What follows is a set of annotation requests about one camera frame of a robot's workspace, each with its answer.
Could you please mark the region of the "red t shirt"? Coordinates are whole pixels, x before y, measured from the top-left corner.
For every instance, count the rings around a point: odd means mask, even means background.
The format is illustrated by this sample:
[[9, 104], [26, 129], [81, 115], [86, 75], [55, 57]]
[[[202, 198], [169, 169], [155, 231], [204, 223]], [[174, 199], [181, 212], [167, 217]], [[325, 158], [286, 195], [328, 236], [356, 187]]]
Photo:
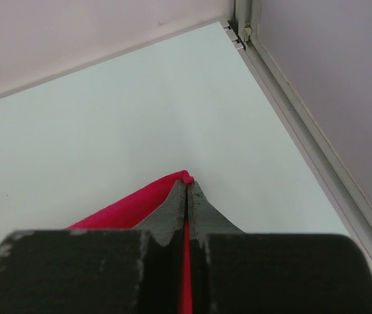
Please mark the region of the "red t shirt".
[[[75, 224], [68, 226], [67, 229], [133, 228], [155, 211], [159, 205], [162, 205], [176, 181], [183, 181], [186, 185], [190, 185], [195, 180], [186, 170], [166, 175]], [[193, 297], [190, 245], [186, 243], [185, 236], [182, 238], [181, 248], [183, 249], [182, 253], [184, 256], [182, 257], [181, 264], [179, 312], [192, 313]]]

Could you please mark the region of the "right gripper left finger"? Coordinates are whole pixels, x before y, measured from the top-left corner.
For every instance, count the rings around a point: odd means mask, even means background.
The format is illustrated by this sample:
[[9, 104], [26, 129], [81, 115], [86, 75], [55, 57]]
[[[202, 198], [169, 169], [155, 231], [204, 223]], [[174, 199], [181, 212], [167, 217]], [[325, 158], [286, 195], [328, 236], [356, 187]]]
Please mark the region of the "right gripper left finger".
[[0, 243], [0, 313], [176, 313], [186, 186], [132, 229], [21, 230]]

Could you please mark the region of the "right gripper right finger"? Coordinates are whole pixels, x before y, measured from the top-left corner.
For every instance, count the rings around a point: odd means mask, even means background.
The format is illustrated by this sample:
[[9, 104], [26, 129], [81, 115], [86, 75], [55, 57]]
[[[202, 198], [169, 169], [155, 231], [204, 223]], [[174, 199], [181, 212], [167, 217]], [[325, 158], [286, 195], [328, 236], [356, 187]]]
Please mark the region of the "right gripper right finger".
[[372, 313], [372, 274], [349, 237], [249, 234], [187, 189], [194, 313]]

